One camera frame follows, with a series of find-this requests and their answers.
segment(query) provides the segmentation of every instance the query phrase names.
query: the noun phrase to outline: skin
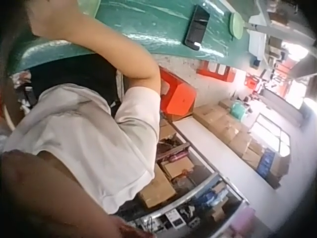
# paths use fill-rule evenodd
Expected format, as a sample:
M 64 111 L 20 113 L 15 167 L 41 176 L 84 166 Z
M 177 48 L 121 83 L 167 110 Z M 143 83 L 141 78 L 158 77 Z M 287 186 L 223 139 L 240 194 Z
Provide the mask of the skin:
M 77 0 L 28 0 L 33 34 L 67 40 L 108 60 L 130 79 L 160 93 L 159 67 L 140 45 L 80 12 Z M 11 151 L 1 157 L 1 195 L 35 228 L 52 237 L 152 237 L 109 216 L 53 154 Z

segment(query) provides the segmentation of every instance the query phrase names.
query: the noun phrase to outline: hand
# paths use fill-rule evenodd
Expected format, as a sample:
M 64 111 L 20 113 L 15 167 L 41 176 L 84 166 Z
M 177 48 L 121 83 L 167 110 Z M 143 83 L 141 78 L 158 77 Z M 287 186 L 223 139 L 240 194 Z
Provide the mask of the hand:
M 50 40 L 67 40 L 87 17 L 77 0 L 29 0 L 26 10 L 33 34 Z

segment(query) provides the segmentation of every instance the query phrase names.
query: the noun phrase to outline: short sleeve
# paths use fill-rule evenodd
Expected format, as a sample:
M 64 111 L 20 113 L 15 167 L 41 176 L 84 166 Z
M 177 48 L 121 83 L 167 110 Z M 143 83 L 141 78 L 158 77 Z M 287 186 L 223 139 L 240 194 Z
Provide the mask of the short sleeve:
M 149 160 L 155 160 L 156 156 L 159 106 L 160 96 L 157 92 L 146 87 L 132 87 L 124 95 L 115 116 L 121 130 Z

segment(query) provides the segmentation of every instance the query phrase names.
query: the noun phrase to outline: white shirt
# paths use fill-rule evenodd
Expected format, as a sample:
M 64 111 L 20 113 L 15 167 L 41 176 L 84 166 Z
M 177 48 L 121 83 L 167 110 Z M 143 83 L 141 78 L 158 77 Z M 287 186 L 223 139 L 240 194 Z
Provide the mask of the white shirt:
M 74 84 L 53 87 L 7 140 L 4 150 L 48 151 L 110 214 L 154 178 L 160 96 L 130 88 L 115 119 L 99 94 Z

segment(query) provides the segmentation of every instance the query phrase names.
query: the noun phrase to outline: window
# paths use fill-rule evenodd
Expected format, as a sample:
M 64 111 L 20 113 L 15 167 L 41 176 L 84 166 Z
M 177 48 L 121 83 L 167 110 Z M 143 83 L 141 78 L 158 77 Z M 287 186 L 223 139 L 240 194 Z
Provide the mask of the window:
M 281 156 L 284 157 L 290 154 L 289 135 L 263 115 L 259 115 L 251 128 L 251 132 L 259 136 L 269 147 L 279 152 Z

